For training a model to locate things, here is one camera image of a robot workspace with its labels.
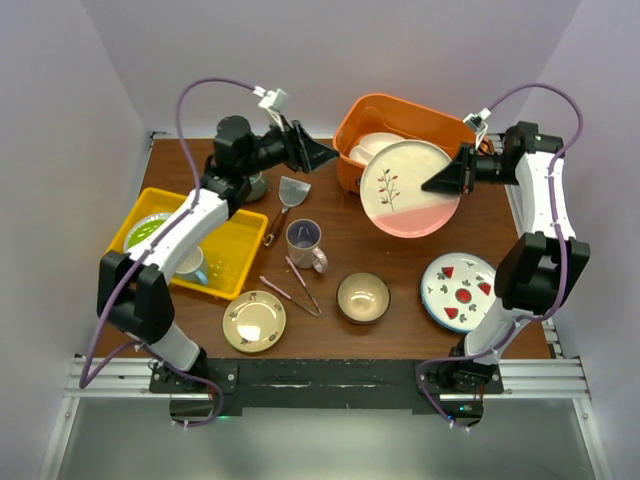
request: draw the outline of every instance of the pink and white plate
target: pink and white plate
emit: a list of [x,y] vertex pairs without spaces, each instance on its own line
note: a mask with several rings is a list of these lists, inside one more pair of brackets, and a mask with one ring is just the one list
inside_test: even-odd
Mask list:
[[454,332],[473,331],[496,296],[496,271],[468,253],[447,253],[427,267],[420,284],[422,303],[429,315]]
[[423,192],[421,186],[450,162],[444,150],[422,140],[385,147],[362,174],[360,200],[367,217],[396,237],[435,232],[453,216],[460,196]]

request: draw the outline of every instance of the white plate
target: white plate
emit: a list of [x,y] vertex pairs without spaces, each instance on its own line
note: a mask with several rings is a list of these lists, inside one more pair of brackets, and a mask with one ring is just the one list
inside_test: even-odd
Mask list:
[[373,158],[373,153],[365,150],[360,145],[356,145],[349,152],[349,158],[363,167],[366,167]]
[[268,292],[245,292],[224,312],[222,330],[233,348],[257,353],[271,348],[280,338],[287,315],[280,300]]
[[376,132],[362,137],[358,142],[358,145],[368,152],[371,152],[371,154],[376,155],[383,148],[403,140],[404,138],[400,135],[396,135],[395,133]]
[[422,140],[403,140],[386,147],[362,174],[360,200],[367,217],[396,237],[435,232],[453,216],[460,196],[423,192],[421,187],[450,162],[444,150]]
[[471,332],[496,298],[495,277],[495,269],[475,255],[442,255],[431,262],[422,276],[422,303],[442,326],[454,332]]

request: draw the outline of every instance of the pink tongs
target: pink tongs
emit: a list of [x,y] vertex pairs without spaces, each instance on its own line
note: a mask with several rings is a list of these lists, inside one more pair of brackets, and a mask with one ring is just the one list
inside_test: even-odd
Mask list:
[[296,268],[296,266],[293,264],[293,262],[291,261],[291,259],[288,256],[285,256],[284,259],[287,261],[287,263],[289,264],[289,266],[291,267],[291,269],[293,270],[293,273],[296,274],[296,277],[298,277],[298,280],[300,280],[300,283],[302,284],[302,286],[304,287],[304,289],[307,291],[307,294],[309,295],[309,298],[311,299],[311,301],[313,302],[313,304],[316,306],[316,309],[318,310],[318,313],[313,312],[311,310],[309,310],[307,307],[305,307],[304,305],[298,303],[296,300],[294,300],[293,298],[291,298],[291,295],[289,295],[287,292],[285,292],[284,290],[282,290],[281,288],[277,287],[276,285],[274,285],[273,283],[271,283],[269,280],[267,280],[266,278],[264,278],[263,276],[260,277],[260,281],[262,283],[264,283],[267,287],[275,290],[276,292],[278,292],[280,295],[282,295],[284,298],[286,298],[287,300],[290,300],[291,302],[295,303],[296,305],[298,305],[300,308],[302,308],[304,311],[309,312],[311,315],[313,315],[314,317],[319,317],[320,314],[322,313],[322,311],[320,310],[320,307],[318,306],[318,302],[316,302],[316,299],[313,298],[313,295],[311,295],[311,292],[309,291],[309,288],[307,287],[307,284],[305,283],[305,281],[303,280],[302,276],[300,275],[300,272],[298,272],[298,269]]

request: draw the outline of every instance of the orange plastic tub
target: orange plastic tub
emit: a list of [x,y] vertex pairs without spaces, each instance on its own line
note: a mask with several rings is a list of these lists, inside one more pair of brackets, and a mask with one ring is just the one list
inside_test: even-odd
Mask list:
[[462,120],[415,103],[382,93],[361,97],[333,137],[333,148],[340,152],[338,180],[347,191],[360,192],[364,168],[349,159],[349,152],[360,139],[375,132],[391,132],[404,138],[431,142],[453,158],[461,143],[475,137]]

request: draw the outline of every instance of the mug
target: mug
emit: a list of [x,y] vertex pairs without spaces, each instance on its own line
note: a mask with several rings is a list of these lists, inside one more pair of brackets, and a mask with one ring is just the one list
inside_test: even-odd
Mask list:
[[176,276],[185,282],[198,283],[204,287],[209,284],[207,261],[204,252],[196,247],[182,260],[176,269]]
[[327,256],[320,250],[322,230],[313,220],[296,220],[287,227],[287,248],[291,261],[300,268],[315,268],[324,273],[329,268]]

